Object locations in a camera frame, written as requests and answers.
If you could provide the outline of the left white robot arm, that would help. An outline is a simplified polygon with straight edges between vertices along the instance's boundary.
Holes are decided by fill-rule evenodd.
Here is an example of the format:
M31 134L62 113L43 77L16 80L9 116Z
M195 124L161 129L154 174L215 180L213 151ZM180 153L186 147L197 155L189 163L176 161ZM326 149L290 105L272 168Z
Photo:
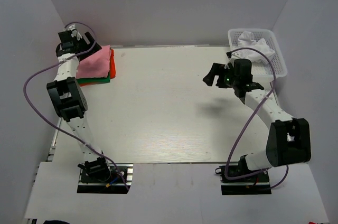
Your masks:
M88 177L100 182L111 177L111 167L102 156L103 151L95 146L88 125L86 111L88 104L77 82L76 74L81 60L99 51L89 32L85 33L86 42L75 25L70 25L58 33L60 44L56 48L58 65L57 75L46 86L56 114L70 127L82 151L83 161L78 165Z

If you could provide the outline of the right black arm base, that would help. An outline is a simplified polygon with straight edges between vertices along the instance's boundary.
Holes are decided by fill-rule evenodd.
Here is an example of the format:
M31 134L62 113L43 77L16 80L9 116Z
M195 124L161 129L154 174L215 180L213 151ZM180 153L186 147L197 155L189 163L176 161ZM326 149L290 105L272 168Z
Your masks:
M225 165L215 169L215 174L221 178L222 195L271 194L270 180L267 172L240 180L228 180L225 176L225 170Z

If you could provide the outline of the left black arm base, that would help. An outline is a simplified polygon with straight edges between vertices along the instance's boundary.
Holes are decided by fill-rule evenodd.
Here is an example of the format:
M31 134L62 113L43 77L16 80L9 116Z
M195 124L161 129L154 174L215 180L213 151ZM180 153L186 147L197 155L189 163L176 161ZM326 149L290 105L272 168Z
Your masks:
M111 164L110 171L103 178L91 178L81 170L77 186L77 194L127 194L133 179L133 165L118 165L120 174Z

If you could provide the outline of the pink t shirt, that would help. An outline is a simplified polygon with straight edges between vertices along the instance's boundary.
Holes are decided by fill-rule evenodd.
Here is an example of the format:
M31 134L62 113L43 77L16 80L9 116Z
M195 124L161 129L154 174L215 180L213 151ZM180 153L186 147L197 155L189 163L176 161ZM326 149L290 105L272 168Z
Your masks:
M76 78L106 78L110 71L110 46L103 46L101 50L80 61Z

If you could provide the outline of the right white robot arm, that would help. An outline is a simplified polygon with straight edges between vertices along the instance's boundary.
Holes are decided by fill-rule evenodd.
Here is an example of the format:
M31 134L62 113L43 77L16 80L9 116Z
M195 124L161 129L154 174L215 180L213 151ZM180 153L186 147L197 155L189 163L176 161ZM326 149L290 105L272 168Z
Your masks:
M251 181L269 168L306 163L312 157L308 121L293 117L271 100L272 92L253 80L251 67L248 59L214 63L203 78L209 87L233 89L235 96L252 109L250 119L258 116L269 130L263 150L243 155L234 171L229 170L229 163L225 165L222 174L227 181Z

